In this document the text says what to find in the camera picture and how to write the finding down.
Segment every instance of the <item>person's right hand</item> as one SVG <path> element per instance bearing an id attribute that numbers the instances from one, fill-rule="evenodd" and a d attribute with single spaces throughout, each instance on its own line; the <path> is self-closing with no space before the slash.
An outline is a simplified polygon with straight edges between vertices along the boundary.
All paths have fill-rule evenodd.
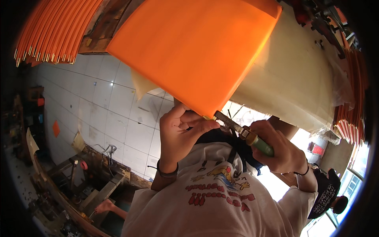
<path id="1" fill-rule="evenodd" d="M 304 174 L 307 171 L 308 163 L 304 152 L 291 143 L 283 133 L 275 131 L 267 120 L 253 122 L 250 128 L 274 149 L 274 157 L 268 157 L 255 146 L 251 146 L 254 159 L 266 164 L 271 171 L 276 173 L 295 171 Z"/>

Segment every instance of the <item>window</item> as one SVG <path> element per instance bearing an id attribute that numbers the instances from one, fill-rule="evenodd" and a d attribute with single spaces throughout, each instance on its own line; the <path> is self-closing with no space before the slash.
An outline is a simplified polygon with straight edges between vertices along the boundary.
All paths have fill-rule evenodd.
<path id="1" fill-rule="evenodd" d="M 369 148 L 366 144 L 359 146 L 357 152 L 354 154 L 353 161 L 349 165 L 349 168 L 353 169 L 362 177 L 364 177 L 366 173 L 368 152 Z"/>
<path id="2" fill-rule="evenodd" d="M 301 232 L 300 237 L 329 237 L 335 231 L 335 226 L 327 215 L 312 220 Z"/>
<path id="3" fill-rule="evenodd" d="M 341 187 L 338 192 L 338 196 L 346 196 L 349 199 L 346 209 L 339 215 L 334 214 L 332 209 L 329 209 L 327 213 L 331 217 L 332 221 L 338 226 L 345 218 L 350 210 L 350 207 L 354 203 L 354 200 L 359 192 L 359 188 L 362 181 L 353 174 L 350 170 L 346 170 L 341 179 Z"/>

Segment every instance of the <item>person's left hand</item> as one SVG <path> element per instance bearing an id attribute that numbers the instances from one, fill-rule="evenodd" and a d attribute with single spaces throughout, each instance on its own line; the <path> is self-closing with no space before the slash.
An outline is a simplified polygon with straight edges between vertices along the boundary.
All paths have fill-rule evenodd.
<path id="1" fill-rule="evenodd" d="M 198 138 L 212 129 L 220 128 L 213 120 L 205 120 L 180 103 L 160 119 L 161 158 L 159 169 L 163 173 L 176 170 L 177 162 L 186 157 Z"/>

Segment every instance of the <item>orange board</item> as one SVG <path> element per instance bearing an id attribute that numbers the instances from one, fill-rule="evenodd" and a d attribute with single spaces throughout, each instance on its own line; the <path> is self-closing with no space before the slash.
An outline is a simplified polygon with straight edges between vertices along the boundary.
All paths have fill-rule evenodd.
<path id="1" fill-rule="evenodd" d="M 58 137 L 59 133 L 61 132 L 61 130 L 59 129 L 59 125 L 58 125 L 57 120 L 55 120 L 55 122 L 53 124 L 53 132 L 54 132 L 55 137 Z"/>
<path id="2" fill-rule="evenodd" d="M 281 12 L 275 0 L 146 0 L 106 50 L 212 118 L 245 77 Z"/>

